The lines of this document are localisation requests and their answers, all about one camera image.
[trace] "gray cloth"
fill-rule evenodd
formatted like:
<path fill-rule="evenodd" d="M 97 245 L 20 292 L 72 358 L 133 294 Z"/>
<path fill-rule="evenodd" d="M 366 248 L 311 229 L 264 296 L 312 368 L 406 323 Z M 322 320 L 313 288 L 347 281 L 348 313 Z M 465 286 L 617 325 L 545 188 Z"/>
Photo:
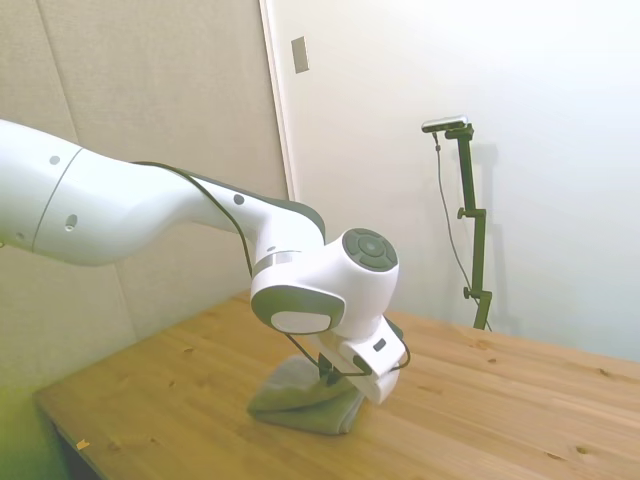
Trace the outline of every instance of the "gray cloth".
<path fill-rule="evenodd" d="M 255 419 L 325 435 L 351 430 L 364 395 L 346 378 L 327 386 L 318 368 L 302 356 L 281 364 L 253 397 L 247 411 Z"/>

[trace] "white robot link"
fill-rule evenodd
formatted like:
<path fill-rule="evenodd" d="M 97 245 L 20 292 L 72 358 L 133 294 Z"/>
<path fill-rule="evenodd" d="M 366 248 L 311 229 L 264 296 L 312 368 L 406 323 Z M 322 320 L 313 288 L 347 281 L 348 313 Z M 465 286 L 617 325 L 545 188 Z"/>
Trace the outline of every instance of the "white robot link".
<path fill-rule="evenodd" d="M 0 120 L 0 242 L 104 265 L 179 222 L 239 233 L 255 315 L 289 336 L 308 335 L 333 374 L 372 402 L 389 395 L 409 352 L 384 317 L 398 259 L 381 235 L 352 229 L 325 245 L 324 222 L 306 205 L 163 164 L 114 160 Z"/>

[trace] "light switch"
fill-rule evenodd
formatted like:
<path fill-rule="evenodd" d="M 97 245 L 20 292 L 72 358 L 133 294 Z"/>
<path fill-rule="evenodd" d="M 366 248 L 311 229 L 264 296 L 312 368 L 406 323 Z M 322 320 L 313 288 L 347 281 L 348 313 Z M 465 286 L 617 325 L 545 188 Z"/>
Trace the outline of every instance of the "light switch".
<path fill-rule="evenodd" d="M 307 44 L 304 37 L 292 40 L 291 50 L 293 51 L 293 64 L 296 67 L 296 73 L 309 70 L 309 57 L 307 56 Z"/>

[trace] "wooden table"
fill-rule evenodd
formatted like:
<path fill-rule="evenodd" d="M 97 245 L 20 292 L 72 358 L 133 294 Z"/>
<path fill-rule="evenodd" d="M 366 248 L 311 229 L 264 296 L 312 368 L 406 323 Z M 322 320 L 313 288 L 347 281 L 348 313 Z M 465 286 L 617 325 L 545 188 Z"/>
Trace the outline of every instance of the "wooden table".
<path fill-rule="evenodd" d="M 245 407 L 294 354 L 246 296 L 37 394 L 108 479 L 640 479 L 640 365 L 391 314 L 413 352 L 382 406 L 323 437 Z"/>

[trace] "black cable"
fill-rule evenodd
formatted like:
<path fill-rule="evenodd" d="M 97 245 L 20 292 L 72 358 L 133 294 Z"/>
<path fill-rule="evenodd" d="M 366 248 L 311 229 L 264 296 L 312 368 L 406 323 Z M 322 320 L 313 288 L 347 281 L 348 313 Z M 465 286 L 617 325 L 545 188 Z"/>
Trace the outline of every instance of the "black cable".
<path fill-rule="evenodd" d="M 253 277 L 253 268 L 251 267 L 251 257 L 249 255 L 249 247 L 247 245 L 247 239 L 244 235 L 244 232 L 242 231 L 242 228 L 240 227 L 240 225 L 238 224 L 238 222 L 236 221 L 236 219 L 233 217 L 233 215 L 231 215 L 226 208 L 224 208 L 222 206 L 222 204 L 216 200 L 216 198 L 211 195 L 211 193 L 204 188 L 198 181 L 194 180 L 194 178 L 189 175 L 187 172 L 185 172 L 184 170 L 181 170 L 179 168 L 176 167 L 172 167 L 171 165 L 166 165 L 164 163 L 158 163 L 158 162 L 132 162 L 134 165 L 146 165 L 149 167 L 158 167 L 158 168 L 162 168 L 164 170 L 168 170 L 170 172 L 173 172 L 179 176 L 181 176 L 182 178 L 184 178 L 185 180 L 187 180 L 189 183 L 191 183 L 193 186 L 195 186 L 198 190 L 200 190 L 200 192 L 207 197 L 209 200 L 211 200 L 211 202 L 213 202 L 213 204 L 218 207 L 220 209 L 220 211 L 222 213 L 224 213 L 226 215 L 226 217 L 231 221 L 231 223 L 233 224 L 234 227 L 236 227 L 236 230 L 238 231 L 238 235 L 240 235 L 240 239 L 242 240 L 242 248 L 244 249 L 244 256 L 245 256 L 245 260 L 247 261 L 247 268 L 249 269 L 249 275 L 251 275 Z M 321 370 L 320 365 L 318 364 L 318 362 L 309 354 L 309 352 L 307 352 L 305 350 L 305 348 L 300 345 L 295 338 L 293 338 L 290 334 L 285 333 L 285 336 L 298 348 L 298 350 L 300 350 L 300 352 L 302 352 L 302 354 L 311 362 L 313 363 L 319 370 Z M 397 367 L 392 368 L 390 371 L 394 371 L 394 370 L 398 370 L 400 368 L 404 368 L 407 365 L 409 365 L 409 362 L 411 361 L 411 352 L 409 351 L 409 348 L 407 347 L 407 345 L 404 343 L 404 341 L 402 339 L 400 339 L 400 341 L 402 342 L 402 344 L 405 347 L 405 350 L 407 351 L 407 360 L 402 364 L 402 365 L 398 365 Z M 333 368 L 333 373 L 340 375 L 342 377 L 366 377 L 368 375 L 371 375 L 371 372 L 357 372 L 357 373 L 343 373 L 340 372 L 338 370 L 335 369 L 335 367 Z"/>
<path fill-rule="evenodd" d="M 460 261 L 460 257 L 458 256 L 458 249 L 456 248 L 456 244 L 453 241 L 453 234 L 451 233 L 451 220 L 449 220 L 449 209 L 447 208 L 447 201 L 444 199 L 444 189 L 442 188 L 442 167 L 440 161 L 440 150 L 442 147 L 440 146 L 440 142 L 438 142 L 438 134 L 436 132 L 432 133 L 433 139 L 436 142 L 436 155 L 438 156 L 438 187 L 440 188 L 440 198 L 442 199 L 442 206 L 444 207 L 444 216 L 447 220 L 447 232 L 449 233 L 449 243 L 451 243 L 451 248 L 453 249 L 453 255 L 456 257 L 456 262 L 458 262 L 458 266 L 460 267 L 460 271 L 464 276 L 464 281 L 467 283 L 467 288 L 471 290 L 471 282 L 469 282 L 469 277 L 467 276 L 467 272 L 462 266 L 462 262 Z M 476 302 L 476 305 L 479 307 L 480 303 L 476 298 L 473 298 L 473 301 Z M 491 328 L 491 324 L 489 320 L 487 320 L 487 328 L 490 332 L 493 332 Z"/>
<path fill-rule="evenodd" d="M 247 245 L 247 238 L 244 236 L 244 232 L 242 231 L 242 227 L 240 227 L 240 225 L 238 224 L 238 222 L 236 221 L 235 218 L 233 218 L 233 215 L 231 215 L 226 208 L 224 208 L 222 206 L 222 204 L 216 200 L 216 198 L 211 195 L 211 193 L 204 188 L 202 185 L 200 185 L 200 183 L 196 180 L 194 180 L 194 178 L 189 175 L 187 172 L 185 172 L 184 170 L 181 170 L 179 168 L 176 167 L 172 167 L 171 165 L 165 165 L 164 163 L 157 163 L 157 162 L 132 162 L 134 165 L 146 165 L 149 167 L 158 167 L 158 168 L 162 168 L 164 170 L 169 170 L 170 172 L 173 172 L 177 175 L 180 175 L 182 178 L 184 178 L 185 180 L 187 180 L 189 183 L 191 183 L 193 186 L 195 186 L 198 190 L 200 190 L 200 192 L 207 197 L 209 200 L 211 200 L 213 202 L 213 204 L 218 207 L 220 209 L 220 211 L 222 213 L 225 214 L 225 216 L 231 221 L 231 223 L 233 224 L 234 227 L 236 227 L 236 230 L 238 231 L 238 235 L 240 235 L 240 240 L 242 241 L 242 248 L 244 250 L 244 258 L 247 261 L 247 268 L 249 269 L 249 275 L 251 277 L 253 277 L 253 268 L 251 267 L 251 256 L 249 255 L 249 246 Z"/>

